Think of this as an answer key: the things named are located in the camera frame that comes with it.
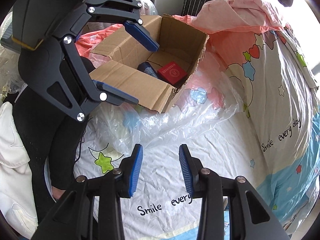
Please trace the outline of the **brown cardboard box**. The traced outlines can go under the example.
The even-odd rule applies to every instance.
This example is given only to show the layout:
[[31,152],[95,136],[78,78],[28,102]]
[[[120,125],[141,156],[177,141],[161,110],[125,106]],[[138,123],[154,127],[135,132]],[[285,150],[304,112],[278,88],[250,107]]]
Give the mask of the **brown cardboard box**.
[[[90,77],[137,98],[144,108],[165,113],[178,100],[198,67],[208,35],[169,15],[142,19],[146,30],[160,45],[159,50],[154,53],[146,50],[121,27],[92,50],[109,60],[91,72]],[[149,62],[154,70],[159,70],[172,61],[188,73],[174,86],[137,69],[142,62]]]

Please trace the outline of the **dark blue shampoo bottle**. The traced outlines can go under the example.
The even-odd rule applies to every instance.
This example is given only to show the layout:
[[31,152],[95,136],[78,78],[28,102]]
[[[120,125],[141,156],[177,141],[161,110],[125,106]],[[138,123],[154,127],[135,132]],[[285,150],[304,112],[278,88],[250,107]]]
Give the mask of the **dark blue shampoo bottle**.
[[138,65],[137,69],[141,72],[144,72],[145,74],[148,74],[149,76],[159,79],[156,71],[153,69],[153,67],[149,62],[142,62],[141,64]]

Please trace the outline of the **red paper box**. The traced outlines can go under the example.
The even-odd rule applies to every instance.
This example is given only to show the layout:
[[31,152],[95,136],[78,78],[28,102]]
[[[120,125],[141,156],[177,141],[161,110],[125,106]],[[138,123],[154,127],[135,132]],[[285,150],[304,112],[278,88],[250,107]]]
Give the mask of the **red paper box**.
[[188,73],[174,61],[157,70],[157,74],[160,78],[172,86],[178,84],[188,75]]

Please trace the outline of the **pink blanket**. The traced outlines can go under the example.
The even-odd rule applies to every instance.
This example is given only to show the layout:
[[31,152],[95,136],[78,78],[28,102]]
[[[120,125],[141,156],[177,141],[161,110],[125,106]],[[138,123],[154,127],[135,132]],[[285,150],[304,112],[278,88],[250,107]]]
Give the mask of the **pink blanket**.
[[[212,0],[197,16],[172,16],[208,35],[203,62],[221,70],[243,71],[252,78],[264,68],[288,64],[296,55],[291,37],[276,9],[261,0]],[[76,42],[79,54],[95,66],[109,58],[92,50],[105,38],[123,27],[112,25],[82,35]]]

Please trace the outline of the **cartoon print bed sheet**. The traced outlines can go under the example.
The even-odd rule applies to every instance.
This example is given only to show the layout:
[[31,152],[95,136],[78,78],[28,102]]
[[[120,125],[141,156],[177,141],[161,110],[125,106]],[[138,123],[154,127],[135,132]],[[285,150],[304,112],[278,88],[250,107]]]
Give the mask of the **cartoon print bed sheet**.
[[187,193],[178,160],[191,154],[218,175],[244,176],[285,232],[304,222],[319,194],[319,99],[293,31],[234,33],[212,46],[168,113],[103,104],[78,143],[72,174],[111,172],[143,146],[137,191],[121,202],[126,239],[195,239],[201,202]]

